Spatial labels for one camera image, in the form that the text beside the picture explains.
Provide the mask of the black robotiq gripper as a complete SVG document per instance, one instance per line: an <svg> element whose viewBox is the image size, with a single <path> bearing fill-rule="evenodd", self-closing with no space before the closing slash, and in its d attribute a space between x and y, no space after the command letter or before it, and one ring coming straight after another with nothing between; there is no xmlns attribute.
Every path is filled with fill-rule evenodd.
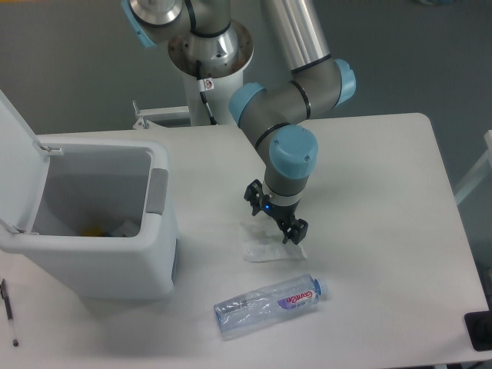
<svg viewBox="0 0 492 369"><path fill-rule="evenodd" d="M283 232L283 244L287 244L289 241L299 244L304 240L308 231L308 223L304 219L296 219L295 217L299 201L290 205L274 204L271 197L264 194L262 183L258 179L246 187L244 200L250 204L253 216L263 211L275 221Z"/></svg>

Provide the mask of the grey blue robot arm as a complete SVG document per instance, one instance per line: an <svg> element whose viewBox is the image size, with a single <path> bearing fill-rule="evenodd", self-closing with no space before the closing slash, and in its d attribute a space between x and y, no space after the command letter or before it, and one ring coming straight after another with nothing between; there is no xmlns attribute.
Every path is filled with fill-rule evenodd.
<svg viewBox="0 0 492 369"><path fill-rule="evenodd" d="M215 98L207 89L240 71L252 58L251 36L231 17L228 1L124 1L128 23L140 43L166 43L174 65L189 75L198 103L191 111L205 122L223 122L219 111L229 110L232 122L249 140L265 165L263 180L251 182L244 199L254 213L272 218L284 240L300 243L308 223L296 218L301 194L317 161L317 140L302 122L353 96L356 78L350 65L334 59L310 1L268 1L272 21L291 70L291 80L269 90L247 83Z"/></svg>

